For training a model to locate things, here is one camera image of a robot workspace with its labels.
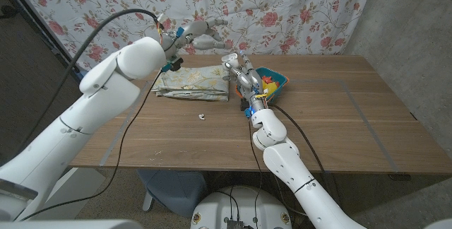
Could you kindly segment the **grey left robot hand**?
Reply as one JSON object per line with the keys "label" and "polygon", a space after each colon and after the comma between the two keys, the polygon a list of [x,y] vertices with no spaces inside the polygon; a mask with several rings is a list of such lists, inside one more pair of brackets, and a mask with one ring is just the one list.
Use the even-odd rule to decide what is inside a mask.
{"label": "grey left robot hand", "polygon": [[195,20],[182,25],[174,31],[163,33],[162,48],[166,52],[176,52],[186,45],[193,45],[195,49],[231,49],[232,46],[222,41],[219,33],[213,28],[215,26],[227,25],[226,20],[209,19]]}

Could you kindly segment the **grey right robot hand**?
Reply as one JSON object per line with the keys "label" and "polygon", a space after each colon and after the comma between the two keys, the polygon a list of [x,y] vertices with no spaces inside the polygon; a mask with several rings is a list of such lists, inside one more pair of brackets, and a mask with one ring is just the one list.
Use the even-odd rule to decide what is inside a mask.
{"label": "grey right robot hand", "polygon": [[222,57],[222,67],[229,72],[225,80],[233,80],[239,88],[241,94],[240,110],[245,111],[250,108],[251,112],[266,109],[263,99],[265,98],[262,80],[256,69],[253,67],[250,58],[241,53],[244,65],[238,61],[239,55],[231,53]]}

